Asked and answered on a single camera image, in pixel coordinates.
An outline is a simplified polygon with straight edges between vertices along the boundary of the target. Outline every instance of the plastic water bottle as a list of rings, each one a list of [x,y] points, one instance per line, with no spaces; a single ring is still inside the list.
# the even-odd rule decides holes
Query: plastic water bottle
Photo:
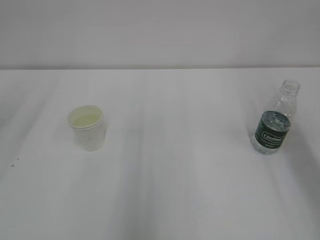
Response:
[[[251,144],[262,154],[277,152],[283,143],[297,112],[297,98],[300,84],[285,80],[279,92],[264,109]]]

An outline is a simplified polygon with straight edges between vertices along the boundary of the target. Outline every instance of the plastic cup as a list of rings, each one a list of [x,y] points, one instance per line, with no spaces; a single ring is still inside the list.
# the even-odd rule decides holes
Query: plastic cup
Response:
[[[104,145],[107,129],[104,113],[99,107],[77,107],[69,113],[68,124],[74,132],[74,141],[83,150],[93,152]]]

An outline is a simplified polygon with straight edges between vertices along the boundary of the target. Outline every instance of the table surface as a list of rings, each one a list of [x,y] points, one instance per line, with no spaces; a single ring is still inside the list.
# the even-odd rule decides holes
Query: table surface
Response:
[[[318,240],[320,68],[0,71],[0,239]],[[301,83],[282,149],[248,135]],[[100,106],[104,146],[67,114]]]

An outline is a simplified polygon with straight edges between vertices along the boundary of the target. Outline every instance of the bottle label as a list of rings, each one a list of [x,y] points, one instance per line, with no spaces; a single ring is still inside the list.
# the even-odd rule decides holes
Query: bottle label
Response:
[[[262,119],[255,131],[255,138],[262,146],[268,149],[280,148],[289,130],[275,131],[264,124]]]

